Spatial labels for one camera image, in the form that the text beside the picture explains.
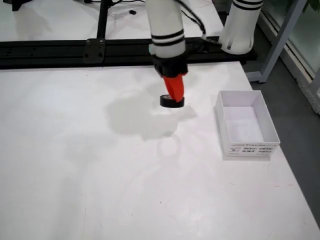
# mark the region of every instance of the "black tape roll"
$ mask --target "black tape roll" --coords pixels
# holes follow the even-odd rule
[[[183,97],[181,101],[176,102],[170,95],[162,95],[160,96],[160,105],[170,109],[182,108],[185,105],[185,97]]]

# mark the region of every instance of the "black metal frame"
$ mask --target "black metal frame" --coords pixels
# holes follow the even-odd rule
[[[0,69],[75,68],[152,65],[150,39],[105,40],[108,9],[112,0],[102,0],[97,38],[88,40],[8,41],[0,42]],[[196,37],[186,38],[190,49]],[[208,44],[188,58],[188,63],[213,63],[256,60],[252,50],[244,55],[228,54]]]

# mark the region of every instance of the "black stripe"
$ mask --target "black stripe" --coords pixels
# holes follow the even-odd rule
[[[164,39],[171,39],[171,38],[174,38],[174,37],[178,37],[180,36],[181,34],[184,34],[185,31],[183,29],[181,29],[180,31],[177,31],[173,34],[170,34],[170,35],[162,35],[162,36],[156,36],[156,35],[151,35],[151,37],[153,39],[159,39],[159,40],[164,40]]]
[[[248,11],[254,11],[260,9],[262,6],[257,6],[257,7],[245,7],[245,6],[240,6],[236,4],[234,1],[232,1],[232,4],[235,5],[238,9],[242,10],[248,10]]]
[[[155,46],[161,46],[161,47],[165,47],[165,46],[172,46],[178,43],[181,43],[182,41],[185,40],[185,36],[175,40],[175,41],[170,41],[170,42],[154,42],[152,41],[153,45]]]
[[[252,2],[252,1],[244,1],[244,0],[236,0],[237,2],[241,3],[241,4],[247,4],[247,5],[260,5],[264,2],[264,0],[262,1],[257,1],[257,2]]]

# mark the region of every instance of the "white box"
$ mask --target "white box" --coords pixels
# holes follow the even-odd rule
[[[270,156],[280,144],[261,91],[220,91],[215,112],[226,156]]]

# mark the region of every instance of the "white cylinder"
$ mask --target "white cylinder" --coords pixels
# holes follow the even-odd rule
[[[174,0],[146,0],[151,40],[150,53],[173,58],[186,50],[180,5]]]
[[[235,55],[250,52],[263,0],[233,0],[220,35],[222,50]]]

